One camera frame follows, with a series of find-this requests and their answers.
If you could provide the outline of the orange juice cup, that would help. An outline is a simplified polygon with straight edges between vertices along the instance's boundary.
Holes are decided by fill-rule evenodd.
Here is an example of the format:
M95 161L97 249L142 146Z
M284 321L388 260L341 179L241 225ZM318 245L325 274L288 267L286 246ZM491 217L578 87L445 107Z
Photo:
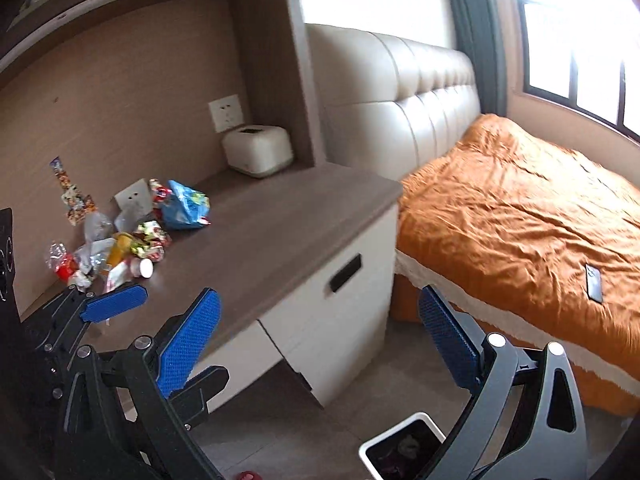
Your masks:
M114 235L114 244L105 261L105 269L107 271L111 271L127 257L133 242L134 237L129 233L119 232Z

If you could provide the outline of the colourful candy wrapper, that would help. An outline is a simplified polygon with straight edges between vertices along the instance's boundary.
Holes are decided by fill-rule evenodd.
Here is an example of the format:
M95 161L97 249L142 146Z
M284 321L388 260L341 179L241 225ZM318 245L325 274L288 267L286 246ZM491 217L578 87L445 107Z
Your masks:
M171 244L170 236L156 220L140 222L132 237L134 240L131 242L130 252L140 259L149 259L152 263L161 262Z

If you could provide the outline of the clear plastic bottle red label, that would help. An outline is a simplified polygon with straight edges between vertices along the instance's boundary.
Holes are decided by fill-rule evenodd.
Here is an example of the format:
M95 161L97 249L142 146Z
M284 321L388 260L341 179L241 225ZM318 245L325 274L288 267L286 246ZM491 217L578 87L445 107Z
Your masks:
M67 283L79 270L74 255L61 242L52 242L46 255L47 267L61 282Z

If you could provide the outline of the white drawer cabinet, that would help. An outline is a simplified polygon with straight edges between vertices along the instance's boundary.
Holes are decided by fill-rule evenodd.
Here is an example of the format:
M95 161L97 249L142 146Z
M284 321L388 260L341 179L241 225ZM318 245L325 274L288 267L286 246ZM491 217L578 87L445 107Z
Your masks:
M207 401L216 411L283 361L324 408L380 352L394 280L398 208L388 208L350 244L245 330L203 354L229 372Z

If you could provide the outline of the teal curtain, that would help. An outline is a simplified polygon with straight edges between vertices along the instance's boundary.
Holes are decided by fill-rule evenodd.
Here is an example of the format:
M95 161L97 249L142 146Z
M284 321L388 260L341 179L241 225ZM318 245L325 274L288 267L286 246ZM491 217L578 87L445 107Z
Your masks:
M470 59L480 110L506 116L506 57L496 0L450 0L457 46Z

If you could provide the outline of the silver white foil wrapper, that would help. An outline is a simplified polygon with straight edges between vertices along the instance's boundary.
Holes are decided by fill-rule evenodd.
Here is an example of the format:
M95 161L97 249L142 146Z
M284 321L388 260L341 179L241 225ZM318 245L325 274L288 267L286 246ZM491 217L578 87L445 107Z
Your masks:
M115 244L113 237L95 240L80 246L74 252L79 270L86 275L96 275L104 268L106 260Z

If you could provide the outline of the upper white wall socket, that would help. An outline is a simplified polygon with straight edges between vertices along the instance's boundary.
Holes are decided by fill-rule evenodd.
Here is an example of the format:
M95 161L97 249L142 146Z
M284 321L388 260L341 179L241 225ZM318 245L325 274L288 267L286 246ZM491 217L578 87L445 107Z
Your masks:
M208 103L216 133L222 133L244 124L244 115L237 94Z

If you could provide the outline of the white under-shelf light bar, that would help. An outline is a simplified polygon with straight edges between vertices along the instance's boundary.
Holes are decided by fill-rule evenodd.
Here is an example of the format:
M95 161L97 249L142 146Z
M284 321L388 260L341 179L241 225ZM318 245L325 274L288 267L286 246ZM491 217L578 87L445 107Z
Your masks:
M52 32L60 29L64 25L77 20L81 16L88 14L101 6L106 6L117 0L85 0L77 3L74 6L70 6L68 9L56 14L50 20L47 20L33 32L24 36L20 41L17 41L11 49L6 50L1 58L1 71L4 72L9 66L11 66L17 58L32 48L35 44L38 44L40 40L46 38Z

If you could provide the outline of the blue snack bag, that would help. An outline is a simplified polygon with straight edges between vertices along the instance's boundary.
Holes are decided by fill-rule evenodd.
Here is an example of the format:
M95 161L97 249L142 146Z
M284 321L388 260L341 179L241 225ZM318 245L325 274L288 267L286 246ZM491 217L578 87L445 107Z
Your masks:
M209 198L202 192L175 180L168 181L168 192L160 204L164 225L170 230L196 230L209 226Z

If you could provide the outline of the wooden shelf unit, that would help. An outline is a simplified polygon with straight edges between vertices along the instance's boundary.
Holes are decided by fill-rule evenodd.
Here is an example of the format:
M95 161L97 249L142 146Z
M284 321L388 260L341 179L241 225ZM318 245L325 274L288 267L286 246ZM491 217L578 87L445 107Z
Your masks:
M1 0L1 57L6 50L56 14L85 0L43 0L20 12L25 0ZM117 0L52 32L4 72L8 82L81 29L127 12L171 0ZM280 125L291 136L304 165L326 162L306 26L299 0L227 0L244 78L248 108L256 122Z

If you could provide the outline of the clear folded plastic piece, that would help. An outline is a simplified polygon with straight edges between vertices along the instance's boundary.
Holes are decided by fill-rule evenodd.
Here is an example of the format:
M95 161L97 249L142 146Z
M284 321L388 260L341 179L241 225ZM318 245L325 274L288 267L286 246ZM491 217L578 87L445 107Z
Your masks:
M117 232L134 232L141 218L145 216L143 209L138 206L130 206L122 210L114 220Z

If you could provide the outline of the clear plastic bag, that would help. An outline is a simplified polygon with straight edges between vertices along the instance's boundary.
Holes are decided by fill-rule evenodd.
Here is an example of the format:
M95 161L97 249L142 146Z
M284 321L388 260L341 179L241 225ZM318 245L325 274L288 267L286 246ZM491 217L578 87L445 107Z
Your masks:
M84 234L87 244L106 240L114 233L114 224L110 218L99 211L88 212L84 221Z

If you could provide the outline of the white wall socket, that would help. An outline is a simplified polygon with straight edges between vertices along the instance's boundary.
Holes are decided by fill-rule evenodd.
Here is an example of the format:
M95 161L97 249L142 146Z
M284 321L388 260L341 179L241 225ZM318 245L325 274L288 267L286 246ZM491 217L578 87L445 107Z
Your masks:
M244 115L237 94L208 103L216 133L222 133L244 124Z
M148 182L139 179L114 195L121 211L131 210L141 217L153 210L153 202Z

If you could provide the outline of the lower white wall socket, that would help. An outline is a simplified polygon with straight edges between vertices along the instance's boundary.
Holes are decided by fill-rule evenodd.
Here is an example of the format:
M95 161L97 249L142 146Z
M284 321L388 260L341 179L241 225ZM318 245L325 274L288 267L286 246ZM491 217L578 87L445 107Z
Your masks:
M148 182L139 179L114 195L121 211L131 210L141 217L153 210L153 202Z

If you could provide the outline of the black phone on bed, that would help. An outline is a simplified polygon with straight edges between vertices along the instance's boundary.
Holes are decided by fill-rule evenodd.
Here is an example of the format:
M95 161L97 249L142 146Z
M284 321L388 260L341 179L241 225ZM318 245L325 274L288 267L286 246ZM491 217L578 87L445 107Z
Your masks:
M586 263L585 271L588 298L595 301L597 304L603 304L602 276L600 270L595 266Z

